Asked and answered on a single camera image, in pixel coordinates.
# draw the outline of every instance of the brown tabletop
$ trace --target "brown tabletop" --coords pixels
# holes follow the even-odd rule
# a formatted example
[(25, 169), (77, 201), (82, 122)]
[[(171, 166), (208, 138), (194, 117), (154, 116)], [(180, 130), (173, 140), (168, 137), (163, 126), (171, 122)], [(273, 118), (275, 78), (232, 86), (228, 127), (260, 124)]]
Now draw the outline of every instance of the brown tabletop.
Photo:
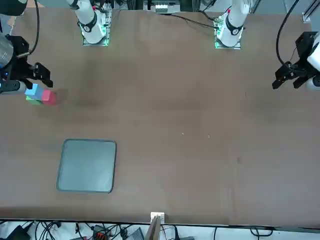
[[(185, 13), (208, 23), (200, 13)], [(242, 50), (215, 49), (213, 30), (121, 11), (106, 47), (83, 47), (75, 13), (40, 10), (29, 62), (51, 71), (59, 104), (1, 96), (0, 217), (314, 227), (320, 222), (320, 94), (272, 90), (283, 15), (250, 15)], [(283, 29), (289, 60), (309, 29)], [(13, 34), (30, 46), (36, 13)], [(56, 190), (67, 138), (115, 140), (110, 194)]]

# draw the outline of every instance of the floor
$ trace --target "floor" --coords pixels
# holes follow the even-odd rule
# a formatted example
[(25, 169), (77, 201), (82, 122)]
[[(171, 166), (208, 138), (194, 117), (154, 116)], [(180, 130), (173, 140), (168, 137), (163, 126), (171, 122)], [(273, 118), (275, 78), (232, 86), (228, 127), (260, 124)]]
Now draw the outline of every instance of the floor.
[[(31, 222), (25, 221), (13, 221), (6, 222), (0, 225), (0, 238), (6, 238), (18, 225), (23, 226), (24, 228)], [(28, 234), (31, 236), (31, 239), (35, 239), (35, 229), (38, 222), (34, 222), (29, 228)], [(102, 226), (101, 223), (89, 223), (90, 226), (95, 226), (98, 224)], [(112, 224), (105, 224), (105, 227), (110, 227)], [(82, 237), (90, 238), (92, 236), (92, 230), (85, 225), (84, 223), (79, 223), (80, 234)], [(127, 235), (129, 236), (138, 228), (141, 228), (142, 234), (145, 236), (148, 231), (147, 225), (133, 225), (128, 227)], [(62, 222), (61, 227), (57, 228), (54, 226), (50, 233), (56, 240), (73, 240), (80, 239), (79, 234), (75, 233), (76, 225), (74, 222)], [(175, 237), (175, 230), (173, 226), (164, 225), (163, 230), (160, 232), (159, 240), (170, 240)], [(37, 237), (41, 236), (44, 228), (41, 224), (37, 228)], [(215, 227), (202, 227), (202, 226), (177, 226), (178, 234), (181, 240), (186, 237), (193, 237), (195, 240), (214, 240)], [(261, 235), (267, 235), (270, 231), (259, 230)], [(291, 231), (274, 231), (271, 236), (264, 237), (265, 240), (318, 240), (319, 233), (306, 233), (306, 232), (291, 232)], [(114, 240), (121, 240), (120, 236), (116, 238), (111, 238)], [(252, 235), (249, 229), (235, 229), (235, 228), (217, 228), (215, 233), (216, 240), (233, 240), (233, 239), (242, 239), (242, 240), (256, 240), (257, 237)]]
[[(304, 9), (310, 4), (312, 0), (301, 0), (300, 3), (296, 6), (293, 11), (295, 14), (302, 14)], [(68, 4), (65, 0), (39, 0), (39, 2), (45, 7), (68, 7)], [(232, 2), (232, 0), (218, 0), (214, 7), (210, 7), (208, 10), (213, 12), (222, 12), (224, 11)], [(257, 14), (284, 14), (288, 11), (291, 4), (294, 0), (262, 0), (259, 7), (256, 10)], [(8, 21), (9, 17), (0, 15), (0, 20), (2, 22), (2, 27), (4, 33), (9, 33), (10, 27), (7, 24), (4, 24)], [(314, 13), (311, 18), (311, 26), (313, 31), (320, 31), (320, 8)], [(25, 222), (6, 222), (0, 225), (0, 238), (6, 238), (10, 232), (17, 226), (22, 225)], [(30, 231), (32, 235), (32, 239), (34, 238), (36, 224), (34, 223), (31, 227)], [(128, 233), (133, 233), (138, 227), (141, 228), (143, 234), (145, 235), (148, 226), (146, 225), (135, 225), (128, 228)], [(171, 239), (174, 238), (174, 228), (171, 226), (165, 226), (165, 235), (162, 233), (160, 239)], [(194, 236), (195, 239), (202, 240), (213, 240), (214, 239), (214, 231), (213, 227), (196, 227), (196, 226), (178, 226), (178, 232), (180, 237), (188, 237)], [(38, 228), (38, 236), (43, 231), (43, 227), (40, 226)], [(82, 236), (91, 236), (92, 231), (85, 224), (80, 225), (80, 232)], [(63, 223), (61, 228), (54, 229), (52, 231), (54, 237), (58, 239), (74, 239), (78, 238), (79, 235), (75, 233), (75, 224), (74, 223)], [(249, 230), (247, 229), (235, 229), (235, 228), (218, 228), (216, 231), (215, 239), (223, 239), (223, 240), (231, 240), (231, 239), (248, 239), (255, 240), (256, 237), (253, 236)], [(270, 240), (316, 240), (319, 239), (319, 234), (316, 233), (304, 233), (304, 232), (289, 232), (289, 231), (275, 231), (273, 235), (268, 237)]]

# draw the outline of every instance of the red block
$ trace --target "red block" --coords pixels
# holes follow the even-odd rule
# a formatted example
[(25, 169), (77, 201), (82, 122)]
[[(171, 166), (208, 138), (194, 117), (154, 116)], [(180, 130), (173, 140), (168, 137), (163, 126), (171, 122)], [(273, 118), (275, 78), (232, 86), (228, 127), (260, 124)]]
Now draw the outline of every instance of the red block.
[(42, 102), (44, 105), (56, 105), (57, 95), (48, 89), (45, 89), (42, 94)]

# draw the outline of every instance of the cable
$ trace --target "cable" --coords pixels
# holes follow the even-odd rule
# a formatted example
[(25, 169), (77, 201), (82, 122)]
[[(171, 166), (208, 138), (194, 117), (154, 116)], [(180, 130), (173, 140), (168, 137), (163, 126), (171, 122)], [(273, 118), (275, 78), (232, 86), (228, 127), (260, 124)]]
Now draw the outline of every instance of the cable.
[(290, 70), (290, 72), (294, 72), (294, 73), (304, 73), (305, 71), (300, 71), (300, 70), (295, 70), (291, 67), (289, 67), (280, 57), (280, 54), (279, 54), (279, 40), (280, 40), (280, 33), (282, 31), (282, 29), (284, 28), (284, 25), (287, 21), (287, 19), (289, 18), (291, 12), (293, 11), (293, 9), (295, 8), (295, 6), (297, 5), (297, 3), (299, 2), (300, 0), (295, 0), (295, 2), (292, 4), (291, 8), (289, 9), (288, 13), (286, 14), (285, 18), (283, 19), (282, 23), (281, 23), (281, 26), (279, 28), (279, 31), (278, 31), (278, 34), (276, 36), (276, 42), (275, 42), (275, 51), (276, 51), (276, 56), (279, 60), (279, 62), (285, 66), (286, 68), (288, 68)]
[(38, 230), (39, 224), (40, 224), (40, 222), (38, 222), (38, 224), (35, 226), (35, 230), (34, 230), (34, 238), (35, 238), (35, 240), (38, 240), (37, 239), (37, 230)]
[(274, 230), (273, 230), (273, 229), (270, 229), (270, 233), (268, 233), (268, 234), (260, 234), (259, 231), (258, 231), (258, 229), (257, 229), (257, 227), (254, 226), (254, 227), (250, 227), (250, 232), (251, 232), (251, 234), (252, 234), (253, 236), (257, 237), (258, 240), (259, 240), (260, 237), (270, 237), (270, 236), (274, 233)]
[(214, 21), (216, 18), (215, 17), (210, 17), (205, 11), (199, 11), (199, 13), (202, 13), (207, 19)]
[(295, 49), (293, 50), (293, 53), (292, 53), (292, 55), (291, 55), (291, 57), (290, 57), (289, 62), (291, 62), (292, 58), (294, 57), (294, 54), (295, 54), (296, 50), (297, 50), (297, 47), (295, 47)]
[(165, 231), (165, 229), (164, 229), (164, 226), (161, 225), (161, 227), (162, 227), (162, 230), (163, 230), (163, 234), (164, 234), (165, 240), (168, 240), (167, 235), (166, 235), (166, 231)]
[(212, 1), (208, 4), (208, 6), (206, 6), (206, 8), (205, 8), (203, 11), (207, 10), (210, 6), (213, 6), (213, 5), (216, 3), (216, 1), (217, 1), (217, 0), (212, 0)]
[(41, 225), (44, 227), (44, 230), (42, 231), (39, 240), (41, 240), (41, 237), (42, 237), (42, 240), (48, 239), (48, 234), (50, 235), (50, 238), (51, 238), (52, 240), (56, 240), (56, 239), (54, 238), (54, 236), (53, 236), (53, 235), (51, 234), (51, 232), (50, 232), (50, 229), (55, 225), (55, 223), (54, 223), (53, 221), (50, 222), (49, 225), (48, 225), (46, 222), (43, 222), (43, 223), (41, 222)]
[(3, 33), (3, 31), (2, 31), (2, 25), (1, 25), (1, 19), (0, 19), (0, 32)]
[(126, 230), (127, 228), (131, 227), (133, 224), (130, 224), (122, 229), (120, 229), (120, 232), (118, 232), (116, 235), (113, 236), (113, 238), (110, 238), (110, 240), (115, 239), (119, 234), (121, 234), (122, 231)]
[(107, 237), (107, 229), (104, 223), (102, 223), (102, 226), (104, 228), (104, 236)]
[(40, 16), (39, 16), (38, 1), (34, 0), (34, 4), (35, 4), (35, 11), (36, 11), (36, 37), (35, 37), (35, 42), (34, 42), (34, 45), (33, 45), (31, 50), (16, 56), (18, 59), (31, 55), (36, 50), (36, 47), (38, 45), (39, 32), (40, 32)]
[(40, 16), (39, 16), (38, 1), (34, 0), (34, 4), (35, 4), (35, 11), (36, 11), (36, 37), (35, 37), (35, 42), (34, 42), (33, 48), (29, 51), (29, 55), (35, 51), (35, 49), (38, 45), (39, 31), (40, 31)]
[(184, 20), (189, 21), (191, 23), (198, 24), (200, 26), (204, 26), (204, 27), (207, 27), (207, 28), (219, 29), (217, 26), (212, 26), (212, 25), (208, 25), (208, 24), (201, 23), (201, 22), (198, 22), (198, 21), (194, 21), (194, 20), (191, 20), (191, 19), (186, 18), (184, 16), (179, 16), (179, 15), (170, 15), (170, 16), (177, 17), (177, 18), (180, 18), (180, 19), (184, 19)]
[(53, 222), (49, 223), (49, 225), (47, 225), (46, 222), (45, 222), (44, 224), (45, 224), (46, 227), (47, 227), (47, 232), (46, 232), (45, 238), (48, 239), (47, 236), (48, 236), (48, 233), (49, 233), (50, 238), (53, 239), (53, 240), (56, 240), (56, 239), (54, 238), (54, 236), (53, 236), (53, 235), (51, 234), (51, 232), (50, 232), (51, 228), (52, 228), (55, 224), (54, 224)]
[(225, 13), (226, 13), (231, 7), (232, 7), (232, 5), (225, 10)]
[(215, 228), (215, 230), (214, 230), (214, 234), (213, 234), (213, 240), (216, 240), (216, 233), (217, 233), (217, 227)]
[(176, 225), (173, 225), (173, 227), (174, 227), (174, 240), (180, 240), (178, 229), (177, 229)]

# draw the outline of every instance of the gray tray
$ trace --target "gray tray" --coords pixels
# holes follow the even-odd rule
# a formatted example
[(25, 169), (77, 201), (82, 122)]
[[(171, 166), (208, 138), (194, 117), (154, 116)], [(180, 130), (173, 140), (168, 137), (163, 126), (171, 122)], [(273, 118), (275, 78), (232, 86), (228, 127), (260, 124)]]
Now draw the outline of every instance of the gray tray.
[(112, 140), (67, 139), (62, 146), (56, 189), (110, 193), (115, 161), (116, 143)]

